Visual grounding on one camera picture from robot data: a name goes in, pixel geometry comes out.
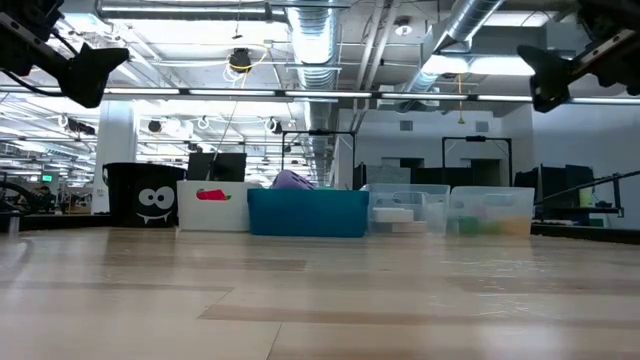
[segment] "clear plastic bin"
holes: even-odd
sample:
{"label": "clear plastic bin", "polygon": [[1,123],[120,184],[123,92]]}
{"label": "clear plastic bin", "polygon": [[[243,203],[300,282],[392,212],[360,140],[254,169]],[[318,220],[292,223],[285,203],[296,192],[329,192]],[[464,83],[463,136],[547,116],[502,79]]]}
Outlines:
{"label": "clear plastic bin", "polygon": [[448,185],[369,184],[369,231],[445,235]]}
{"label": "clear plastic bin", "polygon": [[529,235],[535,189],[460,186],[451,191],[449,232]]}

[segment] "white container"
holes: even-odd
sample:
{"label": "white container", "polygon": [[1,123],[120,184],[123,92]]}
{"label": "white container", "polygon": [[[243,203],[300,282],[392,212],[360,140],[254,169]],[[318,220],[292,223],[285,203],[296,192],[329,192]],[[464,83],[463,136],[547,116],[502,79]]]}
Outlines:
{"label": "white container", "polygon": [[444,235],[448,185],[369,184],[369,231]]}
{"label": "white container", "polygon": [[453,189],[449,230],[460,235],[529,235],[533,188],[470,187]]}
{"label": "white container", "polygon": [[178,181],[180,230],[249,231],[247,190],[258,184]]}

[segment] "purple object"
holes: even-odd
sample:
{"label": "purple object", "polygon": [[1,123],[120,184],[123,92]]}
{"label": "purple object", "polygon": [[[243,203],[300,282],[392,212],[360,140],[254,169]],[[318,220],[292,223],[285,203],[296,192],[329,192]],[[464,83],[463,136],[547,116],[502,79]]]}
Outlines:
{"label": "purple object", "polygon": [[273,184],[271,184],[272,189],[306,189],[306,190],[314,190],[315,187],[313,184],[309,182],[309,180],[303,178],[302,176],[294,173],[290,170],[282,170],[278,176],[276,176],[275,180],[273,180]]}

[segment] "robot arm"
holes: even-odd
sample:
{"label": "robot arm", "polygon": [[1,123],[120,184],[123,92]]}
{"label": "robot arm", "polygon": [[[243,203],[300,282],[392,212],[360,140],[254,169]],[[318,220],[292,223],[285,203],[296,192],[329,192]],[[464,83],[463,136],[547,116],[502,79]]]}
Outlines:
{"label": "robot arm", "polygon": [[87,44],[72,59],[47,46],[63,0],[0,0],[0,69],[15,81],[35,65],[58,80],[61,93],[78,104],[100,105],[109,74],[129,59],[127,49],[97,49]]}
{"label": "robot arm", "polygon": [[620,83],[629,95],[640,95],[640,1],[578,3],[578,17],[592,40],[582,54],[565,60],[551,51],[518,47],[518,55],[535,71],[529,84],[536,111],[548,112],[569,100],[569,85],[588,73],[600,86]]}

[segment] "red logo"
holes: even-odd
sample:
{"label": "red logo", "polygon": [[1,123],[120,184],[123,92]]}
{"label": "red logo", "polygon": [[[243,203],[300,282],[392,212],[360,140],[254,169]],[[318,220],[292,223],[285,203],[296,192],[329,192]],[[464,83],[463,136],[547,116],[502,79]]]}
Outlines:
{"label": "red logo", "polygon": [[216,189],[216,190],[200,189],[196,192],[196,197],[198,198],[198,200],[209,200],[209,201],[227,201],[231,199],[231,195],[225,195],[222,189]]}

